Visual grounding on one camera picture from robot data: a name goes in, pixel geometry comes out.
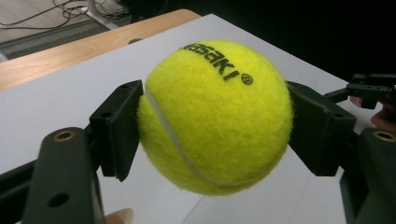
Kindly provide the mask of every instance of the yellow tennis ball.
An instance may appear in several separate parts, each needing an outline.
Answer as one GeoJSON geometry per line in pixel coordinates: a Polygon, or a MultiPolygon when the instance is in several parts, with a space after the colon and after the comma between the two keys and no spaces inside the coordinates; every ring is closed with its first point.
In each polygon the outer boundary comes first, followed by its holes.
{"type": "Polygon", "coordinates": [[[290,138],[287,84],[253,49],[206,40],[178,49],[146,81],[138,128],[148,158],[181,189],[226,195],[266,177],[290,138]]]}

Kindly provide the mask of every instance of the floor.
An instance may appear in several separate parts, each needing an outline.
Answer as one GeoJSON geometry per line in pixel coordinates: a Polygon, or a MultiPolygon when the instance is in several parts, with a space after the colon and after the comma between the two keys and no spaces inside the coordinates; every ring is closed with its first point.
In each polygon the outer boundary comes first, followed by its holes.
{"type": "MultiPolygon", "coordinates": [[[[86,0],[1,1],[0,62],[107,31],[87,16],[87,5],[86,0]]],[[[96,6],[106,20],[118,26],[131,22],[127,8],[117,0],[99,0],[96,6]]]]}

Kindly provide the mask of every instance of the circular hole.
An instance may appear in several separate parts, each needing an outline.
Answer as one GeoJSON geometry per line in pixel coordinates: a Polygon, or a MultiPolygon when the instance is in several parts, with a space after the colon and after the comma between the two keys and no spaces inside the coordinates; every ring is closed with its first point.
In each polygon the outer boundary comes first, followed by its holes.
{"type": "Polygon", "coordinates": [[[67,140],[73,138],[75,134],[76,133],[72,132],[72,131],[60,132],[60,133],[55,134],[55,136],[53,136],[53,140],[55,142],[64,142],[64,141],[67,141],[67,140]]]}
{"type": "Polygon", "coordinates": [[[106,118],[111,117],[111,115],[112,115],[112,114],[111,114],[110,112],[105,112],[105,113],[103,113],[103,114],[101,115],[101,117],[106,119],[106,118]]]}
{"type": "Polygon", "coordinates": [[[49,200],[49,207],[59,207],[69,200],[67,193],[60,193],[49,200]]]}
{"type": "Polygon", "coordinates": [[[336,113],[336,114],[334,114],[337,118],[343,118],[344,117],[344,115],[343,114],[339,114],[339,113],[336,113]]]}
{"type": "Polygon", "coordinates": [[[373,135],[382,141],[386,142],[396,142],[396,136],[391,134],[391,133],[386,133],[386,132],[381,132],[381,131],[376,131],[373,132],[373,135]]]}

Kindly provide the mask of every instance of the white table surface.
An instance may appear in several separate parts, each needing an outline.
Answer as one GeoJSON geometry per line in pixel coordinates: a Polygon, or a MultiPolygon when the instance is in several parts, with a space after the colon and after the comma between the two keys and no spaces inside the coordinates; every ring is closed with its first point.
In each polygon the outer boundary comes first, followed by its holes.
{"type": "MultiPolygon", "coordinates": [[[[215,15],[207,15],[130,46],[0,92],[0,174],[36,159],[41,140],[65,127],[85,128],[90,114],[119,85],[145,80],[150,71],[179,47],[208,38],[250,46],[266,56],[286,80],[319,93],[346,82],[278,49],[215,15]]],[[[355,114],[357,130],[370,125],[374,111],[341,106],[355,114]]],[[[251,189],[228,197],[203,197],[182,191],[162,177],[142,148],[123,182],[102,177],[105,213],[131,207],[135,224],[192,223],[346,223],[336,177],[312,175],[288,151],[275,170],[251,189]]]]}

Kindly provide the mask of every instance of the tennis ball seam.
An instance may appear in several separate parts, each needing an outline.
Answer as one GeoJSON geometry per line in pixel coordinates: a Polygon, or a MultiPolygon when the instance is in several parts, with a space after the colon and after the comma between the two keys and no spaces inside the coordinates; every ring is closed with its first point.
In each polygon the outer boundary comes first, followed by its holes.
{"type": "Polygon", "coordinates": [[[183,159],[183,161],[187,164],[187,166],[192,170],[192,172],[198,176],[199,178],[203,179],[204,181],[219,186],[219,187],[228,187],[228,188],[234,188],[234,187],[239,187],[242,186],[246,183],[241,183],[238,185],[231,185],[231,184],[221,184],[218,181],[208,179],[204,177],[197,169],[195,169],[194,165],[192,162],[189,160],[187,157],[186,153],[184,153],[183,146],[178,142],[176,134],[173,132],[171,125],[167,121],[166,117],[163,115],[163,112],[161,111],[160,107],[157,104],[157,101],[154,99],[154,97],[149,93],[148,90],[145,91],[145,96],[148,99],[148,103],[151,105],[153,108],[155,114],[157,115],[158,119],[160,120],[161,125],[163,126],[164,130],[168,133],[173,145],[177,149],[178,154],[180,157],[183,159]]]}

